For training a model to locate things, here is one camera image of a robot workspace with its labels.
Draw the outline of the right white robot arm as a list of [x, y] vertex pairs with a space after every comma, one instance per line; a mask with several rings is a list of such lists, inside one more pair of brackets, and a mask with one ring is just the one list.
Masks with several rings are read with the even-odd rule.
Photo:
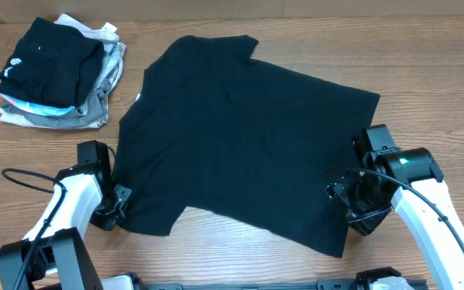
[[444, 175], [425, 148], [369, 151], [359, 168], [330, 169], [325, 192], [343, 203], [349, 227], [372, 234], [397, 213], [440, 289], [464, 289], [464, 227]]

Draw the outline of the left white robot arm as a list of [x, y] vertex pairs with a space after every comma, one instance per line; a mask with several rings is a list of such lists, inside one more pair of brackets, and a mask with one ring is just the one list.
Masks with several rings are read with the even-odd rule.
[[40, 177], [54, 184], [52, 199], [22, 240], [0, 248], [2, 287], [33, 289], [35, 281], [56, 273], [60, 282], [49, 289], [142, 289], [135, 273], [100, 278], [83, 242], [89, 220], [103, 200], [97, 175], [69, 168], [56, 178]]

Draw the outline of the black t-shirt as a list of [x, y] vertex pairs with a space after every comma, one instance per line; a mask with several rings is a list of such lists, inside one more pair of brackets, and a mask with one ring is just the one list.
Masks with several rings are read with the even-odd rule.
[[120, 226], [167, 236], [195, 207], [341, 257], [348, 225], [325, 174], [357, 165], [379, 95], [256, 60], [257, 43], [188, 35], [145, 70], [119, 123]]

